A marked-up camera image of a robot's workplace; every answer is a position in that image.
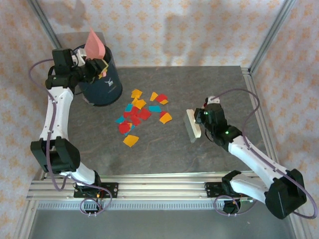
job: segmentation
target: patterned wallpaper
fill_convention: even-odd
[[[117,66],[249,67],[284,0],[39,0],[64,47],[91,26]]]
[[[319,205],[319,3],[297,0],[254,75],[280,162],[299,169]],[[307,202],[307,215],[312,205]],[[319,219],[308,220],[318,238]]]
[[[31,180],[39,169],[29,150],[46,112],[45,93],[28,68],[49,58],[52,45],[25,0],[2,0],[0,9],[0,238],[13,237]],[[48,65],[33,72],[45,80]]]

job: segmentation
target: purple cable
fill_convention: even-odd
[[[231,89],[228,91],[225,91],[221,94],[219,94],[218,96],[214,97],[212,100],[225,95],[226,93],[232,92],[232,91],[245,91],[249,94],[251,94],[256,100],[257,100],[257,106],[256,108],[250,112],[250,114],[246,117],[243,126],[242,126],[242,132],[243,132],[243,139],[245,141],[246,145],[249,145],[248,141],[247,141],[247,137],[245,134],[245,127],[246,124],[249,120],[249,118],[258,110],[258,108],[260,107],[260,101],[259,98],[257,97],[257,95],[255,95],[254,93],[252,93],[251,91],[248,91],[246,89],[240,89],[240,88],[235,88],[235,89]],[[313,207],[314,207],[314,214],[312,216],[306,216],[306,215],[302,215],[300,213],[297,212],[293,212],[295,215],[302,217],[302,218],[306,218],[306,219],[315,219],[318,215],[318,208],[317,208],[317,204],[315,202],[315,200],[313,199],[313,197],[310,195],[310,193],[299,183],[297,183],[294,179],[292,179],[291,177],[289,177],[287,174],[285,174],[284,172],[282,172],[281,170],[277,169],[273,164],[271,164],[270,162],[268,162],[266,159],[264,159],[263,156],[261,156],[258,152],[256,152],[253,148],[249,148],[262,162],[264,162],[265,164],[267,164],[270,168],[272,168],[273,170],[275,170],[276,172],[278,172],[279,174],[281,174],[282,176],[284,176],[285,178],[287,178],[290,182],[292,182],[293,184],[295,184],[298,188],[300,188],[306,195],[307,197],[310,199]]]
[[[220,196],[218,196],[217,198],[215,198],[215,200],[214,200],[214,202],[213,202],[213,207],[214,207],[215,211],[216,211],[218,214],[223,215],[223,216],[243,215],[244,213],[249,212],[249,211],[256,205],[256,203],[257,203],[257,200],[255,200],[255,201],[253,202],[253,205],[251,205],[251,207],[250,207],[248,210],[246,210],[246,211],[244,211],[244,212],[242,212],[242,213],[234,213],[234,214],[228,213],[228,214],[225,214],[225,213],[221,213],[220,211],[218,211],[218,210],[217,210],[217,205],[216,205],[217,200],[218,200],[219,198],[222,198],[222,197],[226,197],[226,198],[229,198],[229,199],[233,200],[233,202],[235,203],[235,205],[236,205],[238,211],[239,211],[240,208],[239,208],[239,206],[238,206],[238,203],[236,202],[236,200],[235,200],[233,197],[230,197],[230,196],[228,196],[228,195],[220,195]]]
[[[54,121],[55,121],[55,116],[56,116],[56,102],[54,100],[54,97],[53,95],[44,87],[42,86],[41,84],[37,83],[36,81],[33,80],[32,76],[31,76],[31,71],[33,70],[33,68],[43,62],[47,62],[47,61],[53,61],[53,59],[46,59],[46,60],[42,60],[42,61],[39,61],[35,64],[33,64],[30,69],[29,69],[29,72],[28,72],[28,76],[30,78],[30,80],[36,85],[38,86],[40,89],[44,90],[48,96],[50,97],[51,101],[52,101],[52,105],[53,105],[53,113],[52,113],[52,119],[51,119],[51,123],[50,123],[50,126],[49,126],[49,130],[48,130],[48,137],[47,137],[47,140],[46,140],[46,164],[47,164],[47,167],[48,167],[48,172],[49,172],[49,175],[51,177],[51,180],[52,180],[52,183],[54,185],[54,188],[56,191],[59,191],[61,192],[64,187],[65,187],[65,184],[66,184],[66,180],[68,179],[68,176],[65,176],[64,179],[63,179],[63,183],[62,183],[62,187],[59,188],[59,186],[57,185],[56,181],[55,181],[55,178],[54,178],[54,174],[53,174],[53,171],[52,171],[52,166],[51,166],[51,162],[50,162],[50,139],[51,139],[51,135],[52,135],[52,129],[53,129],[53,125],[54,125]],[[112,194],[109,190],[107,190],[106,188],[103,188],[103,187],[99,187],[99,186],[95,186],[95,185],[90,185],[90,184],[86,184],[86,183],[83,183],[75,178],[73,178],[71,176],[71,178],[77,182],[77,183],[81,183],[83,185],[86,185],[86,186],[89,186],[91,188],[96,188],[96,189],[100,189],[100,190],[104,190],[106,191],[108,194],[110,194],[110,201],[108,202],[108,204],[99,212],[96,213],[96,215],[100,214],[101,212],[105,211],[105,209],[111,204],[112,202]],[[86,214],[86,215],[89,215],[88,213],[84,212],[82,210],[82,205],[85,201],[88,201],[88,200],[92,200],[91,198],[86,198],[84,199],[81,203],[80,203],[80,211],[83,213],[83,214]],[[97,202],[95,202],[99,208],[101,208],[102,206],[100,204],[98,204]]]

